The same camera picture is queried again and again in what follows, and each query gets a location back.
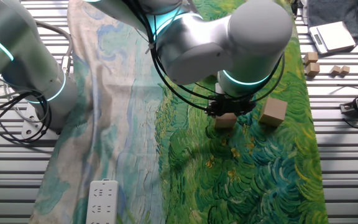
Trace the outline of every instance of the gray fabric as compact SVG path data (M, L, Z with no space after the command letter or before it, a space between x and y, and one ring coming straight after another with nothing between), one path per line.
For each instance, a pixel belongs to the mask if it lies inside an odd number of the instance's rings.
M358 44L358 0L308 0L308 27L344 21Z
M305 25L308 25L308 0L301 0L303 10L302 10L302 19Z

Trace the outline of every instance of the glowing cyan light ring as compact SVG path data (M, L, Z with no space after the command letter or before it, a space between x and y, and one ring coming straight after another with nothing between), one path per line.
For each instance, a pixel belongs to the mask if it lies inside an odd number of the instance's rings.
M244 83L244 82L240 82L240 81L238 81L238 80L233 79L233 77L231 77L231 76L227 73L227 71L225 71L225 70L223 70L223 74L225 74L231 81L233 81L233 82L235 82L235 83L237 83L237 84L240 84L240 85L249 85L249 86L262 83L263 81L265 81L265 80L268 79L268 77L269 77L269 75L268 75L268 76L266 76L264 79L262 79L261 81L257 81L257 82L253 82L253 83Z
M13 61L13 55L0 43L0 49Z
M64 89L65 85L66 85L66 75L63 74L63 76L65 77L63 79L63 84L62 84L62 87L60 88L60 90L51 98L47 99L47 101L51 101L53 99L55 99ZM33 102L33 101L30 101L30 100L27 100L29 103L40 103L40 102Z
M193 16L199 17L199 18L201 18L201 19L203 18L202 16L200 16L200 15L197 14L197 13L189 12L189 13L184 13L184 14L177 15L177 16L175 17L174 21L177 20L177 19L181 19L181 18L183 18L183 17L193 17ZM167 25L169 25L169 24L171 23L171 21L172 21L172 18L168 19L168 20L165 21L162 25L160 25L160 27L157 29L157 31L155 31L154 36L157 36L158 33L161 32L161 30L163 30Z

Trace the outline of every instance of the white power strip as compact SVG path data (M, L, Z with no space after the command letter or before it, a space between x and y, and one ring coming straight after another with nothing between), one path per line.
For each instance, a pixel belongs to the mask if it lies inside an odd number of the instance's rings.
M116 224L118 190L115 180L91 182L86 224Z

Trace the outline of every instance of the cable bundle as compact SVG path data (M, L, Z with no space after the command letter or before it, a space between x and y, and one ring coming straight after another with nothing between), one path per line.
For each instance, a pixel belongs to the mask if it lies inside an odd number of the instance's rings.
M148 51L151 52L152 54L152 60L153 60L153 63L154 63L154 67L156 68L157 70L157 73L158 75L160 76L160 78L162 79L162 81L164 82L164 84L168 87L168 89L170 91L172 91L173 94L175 94L177 97L179 97L179 99L183 100L185 103L195 107L195 108L198 108L200 110L203 110L205 111L206 113L208 114L212 114L212 115L218 115L218 116L221 116L222 114L224 113L237 113L237 114L244 114L244 113L247 113L248 111L246 109L249 109L249 108L246 108L244 110L244 108L241 108L241 107L238 107L238 111L222 111L222 108L211 108L211 107L207 107L207 108L204 108L200 105L196 105L192 102L190 102L189 100L187 100L186 98L184 98L183 96L181 96L181 94L179 94L177 91L175 91L173 89L173 87L166 81L165 77L163 76L161 70L165 72L164 68L163 68L163 65L160 61L160 58L158 57L158 54L157 54L157 48L155 47L156 45L156 41L157 41L157 37L154 39L154 36L155 34L153 34L152 32L152 29L151 29L151 26L150 26L150 22L142 8L142 6L140 5L139 1L137 0L122 0L126 5L127 7L132 11L132 13L136 16L136 18L142 23L142 25L145 27L146 31L147 31L147 38L148 38L148 43L149 43L149 49ZM173 20L175 19L175 17L177 16L181 6L179 7L179 9L177 10L177 13L174 15L174 17L172 18L171 20L171 23L173 22ZM221 103L221 105L238 105L238 104L249 104L250 106L253 105L255 102L257 101L260 101L262 99L264 99L265 97L267 97L269 94L271 94L271 92L274 91L274 89L277 87L277 85L279 84L282 76L283 76L283 73L284 73L284 66L285 66L285 56L284 54L280 57L280 60L277 62L275 68L273 69L273 71L271 72L271 74L269 75L268 77L268 80L269 81L271 79L271 77L273 76L273 74L275 73L277 67L278 67L278 64L282 62L282 69L281 69L281 72L280 72L280 76L278 77L278 80L277 82L274 84L273 88L271 88L268 92L266 92L266 94L264 94L263 96L255 99L255 100L250 100L253 96L254 96L254 93L251 93L251 94L247 94L247 95L243 95L243 96L239 96L239 97L231 97L227 94L225 95L216 95L216 96L204 96L204 95L201 95L199 93L195 93L187 88L185 88L184 86L182 85L178 85L179 88L181 88L182 90L194 95L194 96L197 96L197 97L200 97L202 99L206 99L206 100L212 100L212 101L216 101L218 103Z
M17 94L17 93L11 93L11 94L8 94L8 95L0 96L0 99L4 98L4 97L7 97L7 96L12 96L14 94ZM46 134L47 130L50 127L50 123L52 121L52 113L50 111L48 101L45 99L45 97L40 92L35 91L35 90L21 93L19 96L14 97L12 100L8 101L7 103L4 103L4 104L0 105L0 110L3 109L2 113L0 113L0 119L13 106L15 106L16 104L18 104L18 102L20 102L21 100L23 100L24 98L26 98L28 96L34 96L34 97L36 97L36 99L38 99L38 101L39 101L39 103L40 103L40 105L42 107L42 110L44 112L44 115L45 116L48 115L48 118L45 119L45 122L42 123L42 126L41 126L41 128L39 129L38 132L36 132L34 135L32 135L31 137L26 138L26 139L19 139L19 138L15 137L13 134L9 133L7 128L0 121L0 127L2 127L3 130L5 131L5 133L0 132L0 136L3 137L4 139L10 141L10 142L14 142L14 143L31 143L31 142L37 141L40 138L42 138L42 136L44 136Z

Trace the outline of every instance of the cardboard cube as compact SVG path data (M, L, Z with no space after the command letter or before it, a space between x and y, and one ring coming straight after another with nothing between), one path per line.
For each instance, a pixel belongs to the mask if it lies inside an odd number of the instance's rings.
M217 129L233 128L236 125L237 116L234 113L226 113L215 118L214 127Z
M341 72L341 68L339 66L333 66L331 71L329 72L332 75L338 75Z
M272 127L279 127L285 119L288 103L275 98L267 98L260 114L259 122Z
M309 65L310 63L316 63L318 61L318 54L317 52L308 52L303 59L305 65Z
M341 75L347 75L347 74L349 74L349 72L351 72L351 68L350 68L350 67L348 67L348 66L343 66L343 67L341 68Z
M306 67L305 74L310 77L315 77L320 72L320 64L319 63L310 63Z

